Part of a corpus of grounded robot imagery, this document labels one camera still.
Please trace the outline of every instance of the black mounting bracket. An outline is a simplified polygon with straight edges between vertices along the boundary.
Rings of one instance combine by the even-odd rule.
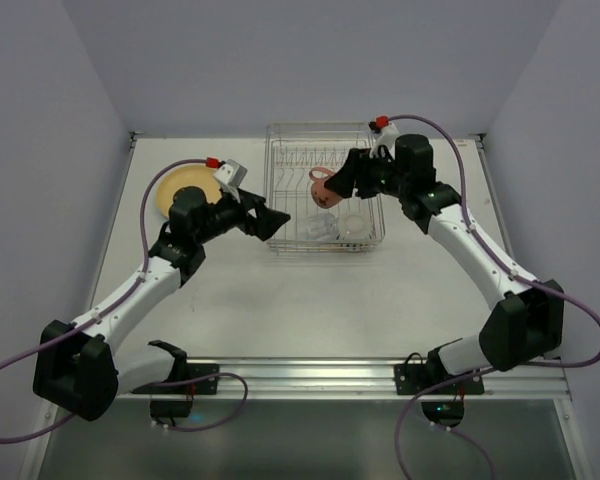
[[[396,383],[398,395],[415,395],[431,384],[428,379],[427,367],[424,363],[399,363],[393,366],[393,380]],[[438,389],[436,395],[455,395],[464,387],[464,395],[483,395],[484,383],[482,377],[476,376]]]
[[[187,363],[186,372],[183,373],[182,378],[169,379],[169,381],[200,378],[218,372],[220,372],[220,365],[217,363]],[[193,390],[194,395],[215,395],[218,392],[218,377],[193,385],[195,385],[195,389]],[[192,390],[188,385],[183,387],[156,387],[145,385],[136,388],[131,393],[138,395],[190,395]]]

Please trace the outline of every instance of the dish rack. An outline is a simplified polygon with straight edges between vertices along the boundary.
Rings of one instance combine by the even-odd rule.
[[[337,171],[350,148],[369,148],[369,127],[362,122],[274,123],[267,127],[265,153],[265,197],[271,208],[287,212],[287,222],[267,242],[280,252],[363,252],[375,248],[384,238],[385,227],[380,196],[361,200],[345,199],[328,210],[311,198],[313,167]],[[299,233],[302,222],[314,215],[331,213],[336,219],[354,214],[368,222],[364,239],[305,239]]]

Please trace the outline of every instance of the white wall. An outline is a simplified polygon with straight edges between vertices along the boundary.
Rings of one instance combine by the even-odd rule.
[[[84,309],[126,140],[60,2],[0,0],[0,360]],[[0,436],[32,431],[33,365],[0,374]],[[0,446],[0,479],[25,448]]]
[[[487,158],[519,259],[600,313],[600,0],[564,0],[489,130]],[[599,345],[569,309],[565,358]],[[600,364],[569,383],[600,478]]]
[[[127,125],[262,135],[417,112],[486,131],[560,0],[65,0]]]

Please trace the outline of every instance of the yellow plate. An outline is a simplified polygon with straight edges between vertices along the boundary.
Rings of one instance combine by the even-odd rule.
[[[213,178],[213,172],[215,169],[204,165],[187,165],[167,175],[156,192],[156,204],[160,212],[168,217],[169,209],[173,204],[173,195],[185,187],[201,188],[209,203],[216,203],[220,200],[220,185]]]

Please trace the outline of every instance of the purple cable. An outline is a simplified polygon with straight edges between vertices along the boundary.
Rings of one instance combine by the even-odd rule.
[[[469,373],[460,375],[459,377],[454,377],[449,380],[445,380],[444,382],[440,382],[437,385],[433,385],[429,388],[425,388],[424,390],[416,393],[411,398],[411,400],[409,400],[407,402],[405,407],[402,409],[402,412],[400,412],[400,416],[398,417],[398,421],[396,422],[396,428],[393,432],[393,448],[396,452],[396,457],[398,458],[398,464],[400,465],[400,469],[402,470],[402,473],[404,474],[405,478],[407,478],[407,480],[413,480],[413,477],[411,476],[411,473],[409,473],[407,464],[405,463],[404,459],[402,458],[402,453],[401,453],[402,452],[402,442],[400,440],[400,430],[402,430],[402,424],[404,423],[404,419],[406,418],[407,414],[409,413],[409,410],[411,410],[411,408],[416,404],[417,400],[420,397],[422,397],[423,395],[428,395],[430,393],[435,392],[439,388],[443,388],[448,385],[453,385],[454,383],[457,383],[457,382],[469,380],[475,376],[486,375],[487,373],[491,373],[494,371],[495,371],[494,368],[487,368],[485,370],[482,370],[480,373],[469,372]],[[446,427],[443,427],[443,426],[437,425],[437,424],[436,424],[436,426],[438,428],[446,431]],[[480,445],[475,439],[473,439],[471,436],[467,435],[466,433],[460,432],[456,429],[451,429],[450,432],[453,433],[454,435],[457,435],[457,436],[463,438],[467,442],[471,443],[478,450],[480,450],[480,453],[482,453],[484,458],[487,460],[487,463],[489,464],[489,472],[491,475],[491,480],[495,480],[496,479],[496,468],[495,468],[493,459],[491,458],[491,455],[489,455],[489,452],[487,452],[482,445]]]
[[[242,383],[242,385],[244,386],[244,394],[242,395],[242,399],[240,400],[240,403],[235,408],[235,410],[233,412],[231,412],[229,415],[227,415],[226,417],[221,418],[220,420],[218,420],[216,422],[210,423],[209,425],[203,425],[201,427],[167,426],[168,430],[175,430],[176,432],[186,432],[186,433],[203,432],[205,430],[211,430],[212,428],[216,428],[216,427],[219,427],[220,425],[224,425],[225,423],[230,422],[235,417],[237,417],[244,409],[244,406],[247,402],[247,395],[249,395],[249,386],[247,385],[247,382],[245,381],[245,379],[242,378],[240,375],[237,375],[235,373],[229,373],[229,372],[212,373],[210,375],[205,375],[203,377],[198,377],[198,378],[194,378],[194,379],[190,379],[190,380],[182,380],[180,382],[162,382],[162,383],[154,383],[153,384],[153,386],[156,386],[156,387],[182,387],[185,385],[193,385],[195,383],[204,382],[211,378],[218,378],[218,377],[235,378],[240,383]]]
[[[462,210],[462,217],[467,225],[471,225],[471,219],[469,218],[469,208],[467,207],[467,179],[466,179],[466,174],[465,174],[465,169],[464,169],[464,163],[462,161],[462,156],[460,155],[460,150],[458,150],[458,147],[456,146],[456,144],[453,141],[453,139],[451,138],[451,136],[437,123],[435,123],[427,118],[421,117],[419,115],[396,115],[393,117],[389,117],[389,120],[390,121],[416,120],[416,121],[419,121],[422,123],[426,123],[427,125],[433,127],[435,130],[437,130],[438,133],[440,133],[444,137],[444,139],[449,143],[449,145],[451,146],[451,149],[453,150],[453,153],[456,157],[456,161],[458,162],[458,170],[460,173],[460,208]],[[473,234],[473,236],[476,239],[476,241],[478,242],[478,244],[485,251],[485,253],[507,275],[511,276],[513,279],[519,281],[520,283],[528,285],[532,288],[536,288],[537,290],[540,290],[540,291],[546,293],[547,295],[552,295],[554,297],[560,298],[560,299],[564,300],[565,302],[568,302],[568,303],[578,307],[580,310],[584,311],[591,318],[593,318],[593,320],[596,322],[596,325],[598,325],[598,327],[600,328],[600,315],[598,315],[591,307],[587,306],[586,304],[584,304],[583,302],[581,302],[580,300],[578,300],[575,297],[572,297],[570,295],[562,293],[558,290],[554,290],[552,288],[546,287],[535,280],[530,280],[528,278],[521,277],[520,275],[512,275],[512,270],[507,266],[506,263],[504,263],[498,257],[498,255],[493,251],[493,249],[491,249],[489,247],[487,242],[484,240],[484,238],[482,238],[482,236],[478,233],[478,231],[471,230],[471,233]],[[582,360],[579,362],[527,362],[526,365],[533,365],[533,366],[537,366],[537,367],[553,367],[553,368],[581,368],[581,367],[588,367],[599,361],[600,361],[600,350],[598,351],[598,353],[596,353],[590,359]],[[486,370],[481,371],[480,376],[486,375],[486,374],[494,372],[494,371],[495,371],[495,369],[488,368]],[[432,393],[432,392],[438,390],[439,388],[445,387],[447,385],[452,385],[458,381],[463,381],[465,379],[472,378],[473,376],[475,376],[475,373],[467,373],[465,375],[461,375],[460,377],[455,377],[453,379],[447,380],[447,381],[439,383],[437,385],[433,385],[432,387],[426,388],[425,390],[414,395],[414,397],[411,400],[409,400],[409,402],[407,402],[407,404],[405,405],[404,409],[402,410],[402,412],[400,414],[400,417],[398,418],[398,422],[396,424],[396,429],[394,432],[394,448],[395,448],[396,456],[398,458],[398,464],[400,465],[400,469],[402,470],[402,473],[404,473],[404,476],[407,479],[412,480],[413,477],[410,475],[410,473],[407,469],[407,466],[404,462],[404,459],[402,458],[402,454],[401,454],[402,446],[401,446],[401,441],[400,441],[400,430],[402,427],[402,423],[403,423],[405,417],[407,416],[407,413],[409,413],[409,410],[411,410],[413,405],[415,405],[416,400],[418,398],[422,397],[423,395],[427,395],[429,393]],[[473,444],[476,448],[478,448],[478,450],[480,450],[480,452],[483,454],[483,456],[486,458],[487,462],[489,463],[489,468],[491,470],[491,479],[494,480],[496,478],[494,462],[493,462],[493,459],[491,458],[491,456],[489,455],[489,453],[475,439],[473,439],[471,436],[467,435],[466,433],[458,431],[458,430],[451,430],[451,432],[464,438],[465,440],[467,440],[468,442]]]
[[[147,206],[147,200],[149,198],[149,193],[151,192],[151,189],[156,184],[156,182],[160,179],[160,177],[162,177],[169,170],[171,170],[175,167],[179,167],[180,165],[191,164],[191,163],[204,164],[205,160],[197,160],[197,159],[196,160],[180,160],[178,162],[172,163],[171,165],[160,170],[156,174],[156,176],[151,180],[151,182],[149,182],[149,185],[147,186],[146,190],[144,191],[144,195],[142,196],[142,203],[140,204],[140,236],[142,239],[142,254],[143,254],[142,272],[143,273],[147,273],[147,269],[149,268],[149,247],[148,247],[148,243],[147,243],[147,232],[146,232],[145,220],[144,220],[144,215],[145,215],[145,210],[146,210],[146,206]],[[136,289],[138,288],[138,286],[140,286],[141,283],[142,283],[142,280],[140,277],[138,277],[136,279],[136,281],[133,282],[133,284],[129,287],[129,289],[120,296],[120,298],[118,298],[111,305],[104,308],[100,312],[100,316],[107,315],[107,314],[111,313],[113,310],[115,310],[116,308],[118,308],[131,295],[133,295],[133,292],[136,291]],[[37,345],[33,348],[30,348],[29,350],[25,350],[22,353],[14,355],[13,357],[0,362],[0,371],[13,365],[14,363],[17,363],[21,360],[24,360],[27,357],[30,357],[31,355],[35,355],[36,353],[42,352],[43,350],[51,348],[54,345],[57,345],[65,340],[67,340],[68,338],[71,338],[74,335],[77,335],[78,333],[82,332],[83,330],[86,330],[89,327],[91,327],[92,325],[94,325],[96,322],[97,322],[97,319],[95,319],[95,318],[92,320],[89,320],[89,321],[83,323],[82,325],[80,325],[79,327],[76,327],[73,330],[65,333],[64,335],[60,335],[59,337],[56,337],[53,340],[50,340],[46,343]],[[7,437],[7,438],[0,437],[0,445],[9,445],[9,444],[14,444],[14,443],[27,442],[29,440],[33,440],[35,438],[41,437],[42,435],[46,435],[47,433],[52,432],[53,430],[56,430],[57,428],[60,428],[62,425],[64,425],[65,423],[67,423],[69,420],[71,420],[74,417],[75,417],[74,414],[69,414],[66,417],[64,417],[61,420],[54,423],[53,425],[49,425],[48,427],[38,430],[37,432],[29,433],[27,435],[21,435],[21,436],[17,436],[17,437]]]

